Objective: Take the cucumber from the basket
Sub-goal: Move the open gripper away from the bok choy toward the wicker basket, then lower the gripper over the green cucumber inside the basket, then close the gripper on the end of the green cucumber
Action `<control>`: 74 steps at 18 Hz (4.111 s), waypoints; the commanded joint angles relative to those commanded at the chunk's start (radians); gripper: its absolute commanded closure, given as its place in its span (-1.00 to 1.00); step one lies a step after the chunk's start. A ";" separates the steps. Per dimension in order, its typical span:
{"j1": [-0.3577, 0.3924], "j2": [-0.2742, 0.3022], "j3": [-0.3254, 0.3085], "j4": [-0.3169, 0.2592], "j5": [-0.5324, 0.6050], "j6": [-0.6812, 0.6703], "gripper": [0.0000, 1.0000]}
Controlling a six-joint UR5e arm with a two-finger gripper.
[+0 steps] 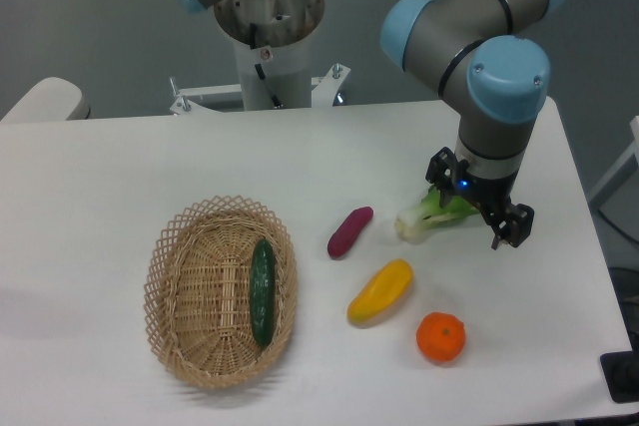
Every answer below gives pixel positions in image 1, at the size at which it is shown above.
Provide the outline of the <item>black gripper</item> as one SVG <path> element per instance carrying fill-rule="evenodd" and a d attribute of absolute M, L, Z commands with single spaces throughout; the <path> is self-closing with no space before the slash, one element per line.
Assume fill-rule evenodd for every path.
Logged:
<path fill-rule="evenodd" d="M 470 155 L 459 159 L 448 147 L 429 161 L 425 179 L 439 192 L 448 206 L 454 198 L 473 205 L 491 226 L 491 244 L 519 247 L 531 234 L 535 211 L 511 202 L 510 193 L 519 170 L 519 157 L 488 159 Z"/>

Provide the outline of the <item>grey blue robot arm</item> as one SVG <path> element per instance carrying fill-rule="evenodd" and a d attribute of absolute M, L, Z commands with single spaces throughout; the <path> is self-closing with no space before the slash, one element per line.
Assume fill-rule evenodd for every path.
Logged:
<path fill-rule="evenodd" d="M 178 0 L 212 11 L 236 44 L 247 110 L 307 108 L 312 81 L 306 42 L 324 0 Z M 495 244 L 521 245 L 534 211 L 510 193 L 547 96 L 550 63 L 520 32 L 565 0 L 400 0 L 386 15 L 380 46 L 460 118 L 454 148 L 430 160 L 426 180 L 447 206 L 475 207 Z"/>

